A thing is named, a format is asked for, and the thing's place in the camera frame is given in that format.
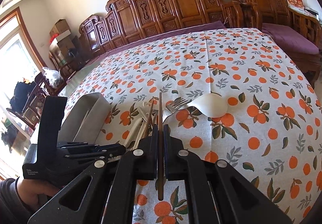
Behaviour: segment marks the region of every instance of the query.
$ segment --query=wooden window frame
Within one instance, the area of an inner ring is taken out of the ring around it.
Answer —
[[[5,25],[9,20],[14,18],[14,17],[17,18],[18,24],[19,24],[19,26],[20,26],[20,28],[22,30],[22,34],[23,34],[23,36],[25,38],[25,41],[27,41],[28,46],[31,49],[31,52],[29,52],[29,53],[33,54],[32,59],[37,61],[37,63],[35,63],[36,66],[41,66],[42,68],[47,67],[45,61],[40,56],[35,44],[33,43],[32,39],[31,39],[31,37],[29,35],[29,32],[28,32],[27,27],[26,27],[26,25],[24,23],[24,20],[22,18],[21,11],[20,11],[19,7],[15,8],[14,10],[12,10],[10,13],[8,13],[6,16],[4,16],[0,20],[0,28],[3,25]]]

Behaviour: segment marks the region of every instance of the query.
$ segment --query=gray sleeve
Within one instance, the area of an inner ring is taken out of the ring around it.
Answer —
[[[19,198],[17,180],[8,178],[0,182],[1,223],[27,224],[33,212]]]

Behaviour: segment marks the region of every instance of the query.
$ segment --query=white plastic bag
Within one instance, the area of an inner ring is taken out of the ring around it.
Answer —
[[[57,89],[59,84],[64,80],[58,71],[51,70],[47,67],[42,68],[45,71],[45,77],[49,80],[49,84]]]

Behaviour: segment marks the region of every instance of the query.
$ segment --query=table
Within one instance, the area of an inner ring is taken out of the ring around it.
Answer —
[[[321,103],[293,61],[257,29],[180,35],[104,59],[76,88],[66,115],[84,94],[101,92],[112,104],[96,144],[122,144],[136,107],[163,92],[163,105],[213,92],[227,114],[207,118],[195,108],[169,117],[171,135],[200,158],[225,159],[299,223],[322,189]],[[139,180],[133,223],[188,223],[184,183]]]

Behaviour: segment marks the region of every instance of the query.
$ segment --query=hand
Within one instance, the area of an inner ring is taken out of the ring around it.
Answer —
[[[17,192],[20,199],[33,210],[38,210],[40,207],[38,204],[39,194],[53,197],[59,191],[58,188],[43,180],[24,179],[21,176],[17,182]]]

